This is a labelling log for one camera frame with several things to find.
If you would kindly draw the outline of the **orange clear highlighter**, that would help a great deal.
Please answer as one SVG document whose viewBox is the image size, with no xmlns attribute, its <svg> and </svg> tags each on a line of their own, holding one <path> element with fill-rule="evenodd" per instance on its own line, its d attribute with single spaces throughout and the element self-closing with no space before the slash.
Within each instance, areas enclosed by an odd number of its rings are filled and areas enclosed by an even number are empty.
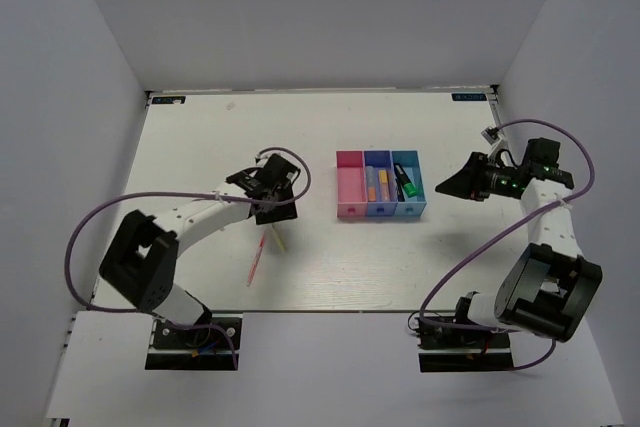
<svg viewBox="0 0 640 427">
<path fill-rule="evenodd" d="M 365 167 L 367 198 L 369 202 L 377 201 L 376 172 L 373 166 Z"/>
</svg>

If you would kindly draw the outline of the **green black highlighter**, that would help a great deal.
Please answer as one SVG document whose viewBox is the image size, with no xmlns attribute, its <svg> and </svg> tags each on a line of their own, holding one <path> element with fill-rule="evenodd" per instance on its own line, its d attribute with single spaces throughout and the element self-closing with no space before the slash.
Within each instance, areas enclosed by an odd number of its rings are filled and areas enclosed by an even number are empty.
<svg viewBox="0 0 640 427">
<path fill-rule="evenodd" d="M 398 176 L 401 180 L 401 185 L 404 191 L 404 195 L 407 198 L 412 198 L 417 196 L 417 188 L 411 181 L 410 177 L 406 173 L 404 167 L 398 163 L 394 164 L 394 173 L 395 176 Z"/>
</svg>

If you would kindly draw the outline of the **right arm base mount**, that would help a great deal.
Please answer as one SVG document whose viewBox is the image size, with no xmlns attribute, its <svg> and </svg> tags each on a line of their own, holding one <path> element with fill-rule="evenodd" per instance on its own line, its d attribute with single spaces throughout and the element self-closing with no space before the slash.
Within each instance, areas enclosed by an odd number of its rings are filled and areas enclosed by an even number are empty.
<svg viewBox="0 0 640 427">
<path fill-rule="evenodd" d="M 507 333 L 427 325 L 415 311 L 407 328 L 418 340 L 421 373 L 499 372 L 514 367 Z"/>
</svg>

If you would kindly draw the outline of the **yellow thin pen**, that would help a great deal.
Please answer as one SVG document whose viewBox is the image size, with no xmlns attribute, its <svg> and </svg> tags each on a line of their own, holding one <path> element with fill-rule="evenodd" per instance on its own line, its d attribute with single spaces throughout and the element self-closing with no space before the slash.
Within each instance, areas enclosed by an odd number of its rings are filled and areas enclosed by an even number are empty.
<svg viewBox="0 0 640 427">
<path fill-rule="evenodd" d="M 270 225 L 270 231 L 271 231 L 272 237 L 273 237 L 276 245 L 278 246 L 279 250 L 281 252 L 285 252 L 286 251 L 286 246 L 285 246 L 284 241 L 283 241 L 281 235 L 279 234 L 279 232 L 276 229 L 276 226 L 274 224 Z"/>
</svg>

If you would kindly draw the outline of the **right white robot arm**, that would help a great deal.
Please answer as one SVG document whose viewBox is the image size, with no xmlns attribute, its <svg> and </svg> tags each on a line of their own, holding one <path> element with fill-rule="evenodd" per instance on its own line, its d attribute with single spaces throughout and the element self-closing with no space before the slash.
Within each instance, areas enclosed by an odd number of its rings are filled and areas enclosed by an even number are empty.
<svg viewBox="0 0 640 427">
<path fill-rule="evenodd" d="M 562 199 L 572 193 L 572 175 L 558 164 L 560 144 L 537 138 L 527 143 L 516 167 L 499 150 L 474 152 L 436 192 L 483 201 L 490 195 L 519 200 L 524 214 L 542 213 L 527 224 L 528 245 L 494 294 L 470 292 L 459 299 L 451 321 L 453 337 L 472 346 L 489 329 L 527 331 L 568 341 L 584 317 L 602 270 L 578 246 L 571 211 Z"/>
</svg>

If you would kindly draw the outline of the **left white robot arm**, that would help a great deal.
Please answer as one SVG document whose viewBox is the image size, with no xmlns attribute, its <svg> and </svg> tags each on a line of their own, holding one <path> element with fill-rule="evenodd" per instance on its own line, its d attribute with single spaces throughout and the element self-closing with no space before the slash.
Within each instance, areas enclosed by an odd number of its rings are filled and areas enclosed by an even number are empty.
<svg viewBox="0 0 640 427">
<path fill-rule="evenodd" d="M 301 169 L 277 153 L 226 177 L 206 198 L 161 214 L 129 212 L 99 267 L 102 280 L 137 311 L 177 324 L 188 345 L 211 334 L 211 311 L 175 283 L 179 257 L 224 228 L 253 219 L 263 225 L 297 217 L 293 185 Z"/>
</svg>

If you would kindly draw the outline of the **purple black highlighter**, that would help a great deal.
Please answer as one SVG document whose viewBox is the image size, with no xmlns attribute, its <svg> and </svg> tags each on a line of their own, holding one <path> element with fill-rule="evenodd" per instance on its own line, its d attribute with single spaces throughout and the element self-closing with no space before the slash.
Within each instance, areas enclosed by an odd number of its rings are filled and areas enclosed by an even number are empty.
<svg viewBox="0 0 640 427">
<path fill-rule="evenodd" d="M 404 202 L 405 201 L 405 195 L 404 195 L 404 191 L 401 185 L 401 180 L 398 176 L 396 176 L 396 192 L 397 192 L 397 200 L 398 202 Z"/>
</svg>

